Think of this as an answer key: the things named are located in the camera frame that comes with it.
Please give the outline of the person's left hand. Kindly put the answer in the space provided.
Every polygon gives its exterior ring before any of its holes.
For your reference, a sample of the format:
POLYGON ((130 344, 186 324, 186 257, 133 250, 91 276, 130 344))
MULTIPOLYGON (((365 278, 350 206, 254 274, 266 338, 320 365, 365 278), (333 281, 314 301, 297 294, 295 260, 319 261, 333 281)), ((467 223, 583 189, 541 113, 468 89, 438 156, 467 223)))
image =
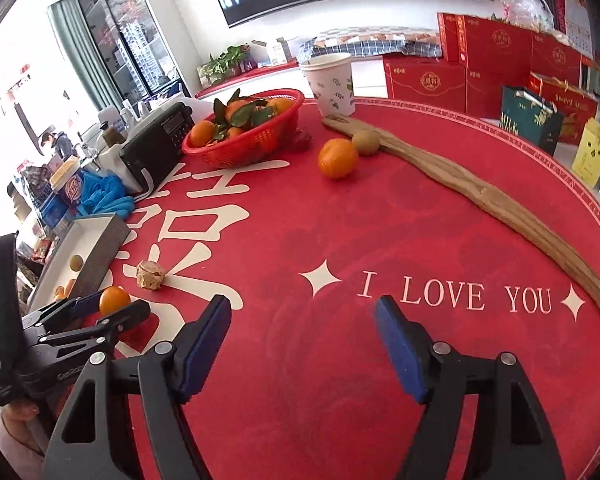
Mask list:
POLYGON ((38 404, 27 399, 18 399, 2 408, 5 422, 28 422, 38 416, 38 404))

